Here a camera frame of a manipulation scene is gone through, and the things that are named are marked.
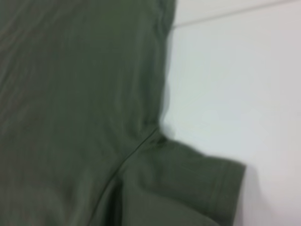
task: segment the stitching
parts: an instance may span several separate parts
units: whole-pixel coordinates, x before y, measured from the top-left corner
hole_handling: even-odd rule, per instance
[[[134,151],[132,151],[119,165],[118,167],[113,171],[112,175],[110,176],[110,178],[108,179],[107,183],[105,184],[103,190],[101,191],[98,199],[97,199],[97,202],[96,202],[96,205],[95,207],[93,208],[93,211],[92,211],[92,214],[91,214],[91,217],[89,218],[88,220],[88,223],[87,223],[87,226],[90,226],[92,224],[92,220],[96,214],[96,211],[97,211],[97,208],[98,208],[98,205],[103,197],[103,194],[104,192],[106,191],[107,187],[109,186],[110,182],[115,178],[115,176],[118,174],[120,168],[123,166],[123,164],[129,160],[133,154],[135,154],[139,148],[150,138],[152,137],[156,132],[158,131],[158,128],[155,128],[138,146],[137,148],[134,149]]]
[[[221,197],[221,190],[222,190],[222,188],[223,188],[223,186],[224,186],[224,183],[225,183],[225,181],[226,181],[226,176],[228,175],[230,166],[231,166],[231,163],[229,163],[229,162],[225,165],[225,169],[224,169],[224,171],[223,171],[222,177],[220,177],[220,179],[221,179],[221,181],[220,181],[220,186],[218,187],[218,189],[215,188],[215,189],[212,191],[212,194],[213,194],[213,193],[216,193],[216,195],[217,195],[217,197],[216,197],[216,199],[215,199],[215,202],[214,202],[214,204],[213,204],[211,210],[210,210],[209,208],[208,208],[208,210],[207,210],[207,213],[211,214],[211,215],[212,215],[212,216],[211,216],[212,218],[214,218],[214,217],[216,216],[216,208],[217,208],[217,206],[218,206],[218,203],[219,203],[219,200],[220,200],[220,197]]]
[[[207,203],[207,206],[206,206],[205,211],[204,211],[205,215],[207,215],[207,216],[209,216],[210,214],[213,214],[212,211],[210,211],[210,210],[212,210],[212,209],[215,208],[215,203],[216,203],[216,202],[214,202],[213,206],[212,206],[210,203],[211,203],[212,200],[213,200],[214,194],[217,192],[217,190],[219,190],[218,183],[219,183],[220,179],[221,179],[221,176],[218,175],[218,176],[215,178],[215,180],[214,180],[213,188],[212,188],[212,190],[211,190],[211,192],[210,192],[209,199],[208,199],[208,203]]]

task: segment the green fabric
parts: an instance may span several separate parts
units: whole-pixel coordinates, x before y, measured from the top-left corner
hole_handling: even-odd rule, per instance
[[[0,226],[232,225],[244,167],[158,128],[174,5],[0,0]]]

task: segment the sleeve hem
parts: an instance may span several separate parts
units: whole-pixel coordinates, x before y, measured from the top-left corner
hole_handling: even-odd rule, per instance
[[[216,179],[207,213],[219,225],[232,226],[245,166],[231,161],[225,161],[224,163]]]

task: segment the white background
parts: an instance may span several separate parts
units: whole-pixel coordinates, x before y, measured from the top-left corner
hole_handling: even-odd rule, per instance
[[[300,226],[301,1],[206,2],[179,0],[163,128],[248,166],[235,226]]]

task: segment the olive green t-shirt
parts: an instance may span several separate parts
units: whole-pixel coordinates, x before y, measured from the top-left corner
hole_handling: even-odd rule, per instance
[[[244,167],[159,129],[174,7],[0,0],[0,226],[232,225]]]

